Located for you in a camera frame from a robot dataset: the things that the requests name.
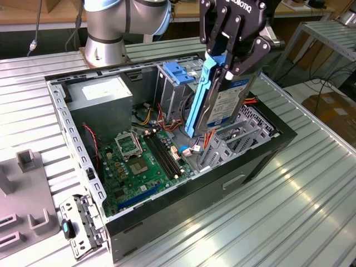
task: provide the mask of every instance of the workbench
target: workbench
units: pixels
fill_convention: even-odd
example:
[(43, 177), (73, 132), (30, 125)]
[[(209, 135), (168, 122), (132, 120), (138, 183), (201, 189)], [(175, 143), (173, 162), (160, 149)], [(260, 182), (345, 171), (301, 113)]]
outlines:
[(294, 62), (303, 57), (304, 53), (308, 50), (308, 47), (315, 41), (321, 41), (326, 46), (338, 53), (338, 56), (334, 59), (331, 68), (324, 74), (324, 77), (328, 77), (335, 66), (342, 57), (346, 57), (350, 61), (356, 61), (356, 29), (349, 28), (342, 25), (337, 21), (314, 21), (314, 22), (302, 22), (295, 30), (292, 38), (286, 46), (284, 52), (278, 59), (274, 72), (271, 78), (274, 79), (281, 68), (284, 65), (285, 60), (292, 51), (294, 45), (298, 41), (301, 34), (305, 32), (310, 35), (303, 48), (296, 56)]
[[(311, 11), (295, 11), (283, 4), (279, 4), (275, 11), (276, 18), (289, 17), (322, 17), (326, 21), (334, 9), (315, 9)], [(77, 11), (71, 0), (61, 0), (50, 13), (41, 13), (39, 29), (67, 29), (74, 28)], [(179, 2), (175, 5), (174, 19), (172, 22), (199, 21), (199, 2)], [(0, 11), (0, 32), (32, 31), (35, 29), (37, 13), (18, 8), (5, 7)], [(81, 27), (86, 28), (86, 14), (82, 15)], [(145, 42), (152, 42), (152, 36), (145, 35)]]
[[(127, 46), (133, 61), (204, 50), (197, 38)], [(24, 149), (41, 153), (60, 221), (59, 204), (82, 194), (83, 186), (43, 77), (86, 68), (79, 52), (0, 61), (0, 160)], [(355, 259), (356, 150), (264, 74), (252, 92), (297, 137), (256, 179), (139, 248), (120, 266), (347, 267)], [(62, 231), (0, 261), (0, 266), (24, 265), (112, 266), (106, 248), (75, 262)]]

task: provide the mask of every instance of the slotted aluminum surface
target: slotted aluminum surface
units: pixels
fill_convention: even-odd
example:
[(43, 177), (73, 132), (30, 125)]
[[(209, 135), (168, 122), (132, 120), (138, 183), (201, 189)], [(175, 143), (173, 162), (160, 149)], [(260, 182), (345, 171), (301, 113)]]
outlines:
[[(138, 61), (204, 47), (190, 38), (127, 50)], [(79, 52), (0, 61), (0, 160), (23, 149), (39, 151), (56, 208), (83, 189), (43, 76), (85, 68)], [(298, 136), (254, 181), (138, 249), (120, 266), (348, 266), (353, 261), (355, 150), (267, 81), (259, 78), (253, 93)], [(60, 232), (3, 259), (0, 266), (112, 266), (110, 262), (102, 248), (77, 263)]]
[(356, 60), (356, 28), (348, 28), (337, 21), (315, 21), (304, 22), (302, 29), (349, 60)]

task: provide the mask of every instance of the green circuit board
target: green circuit board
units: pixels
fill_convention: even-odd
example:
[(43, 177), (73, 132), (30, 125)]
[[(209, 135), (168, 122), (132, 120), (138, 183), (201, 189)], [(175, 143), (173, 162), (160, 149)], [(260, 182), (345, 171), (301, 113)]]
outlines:
[(129, 136), (124, 137), (118, 143), (122, 147), (122, 153), (128, 153), (136, 148), (135, 144), (131, 140), (131, 137)]
[[(156, 136), (165, 143), (166, 151), (172, 155), (170, 146), (174, 144), (166, 132), (160, 131)], [(135, 199), (135, 197), (144, 196), (137, 201), (140, 202), (194, 175), (192, 168), (182, 159), (176, 164), (184, 172), (178, 179), (169, 179), (143, 136), (139, 136), (138, 140), (143, 151), (142, 156), (130, 158), (127, 162), (123, 160), (115, 141), (99, 149), (103, 158), (103, 187), (107, 195), (103, 207), (107, 217), (120, 212), (122, 210), (120, 205)], [(132, 142), (131, 139), (125, 138), (120, 146), (131, 147), (130, 142)]]

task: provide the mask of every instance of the cardboard box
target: cardboard box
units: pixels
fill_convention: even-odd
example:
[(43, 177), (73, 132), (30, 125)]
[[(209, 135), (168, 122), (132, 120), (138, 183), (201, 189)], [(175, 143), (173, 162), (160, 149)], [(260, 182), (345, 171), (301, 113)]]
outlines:
[[(42, 0), (41, 13), (50, 11), (59, 3), (60, 0)], [(38, 10), (39, 0), (0, 0), (0, 6), (14, 7), (31, 11)]]
[[(315, 110), (318, 95), (312, 95), (302, 105), (311, 113)], [(316, 116), (342, 139), (356, 147), (356, 108), (335, 92), (320, 95)]]

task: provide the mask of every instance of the blue drive bracket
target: blue drive bracket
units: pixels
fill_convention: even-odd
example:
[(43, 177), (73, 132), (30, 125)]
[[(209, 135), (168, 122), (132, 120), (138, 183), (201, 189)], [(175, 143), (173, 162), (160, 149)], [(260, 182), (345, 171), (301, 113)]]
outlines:
[(226, 60), (226, 55), (210, 57), (207, 54), (207, 58), (202, 67), (201, 76), (199, 80), (198, 89), (196, 90), (193, 104), (190, 109), (190, 113), (185, 125), (185, 131), (192, 138), (194, 135), (194, 128), (197, 124), (199, 118), (199, 112), (203, 106), (204, 96), (207, 94), (211, 86), (211, 81), (209, 80), (210, 73), (215, 67), (221, 67)]
[(176, 62), (164, 63), (163, 68), (174, 79), (178, 85), (193, 82), (194, 78), (189, 76), (184, 68)]

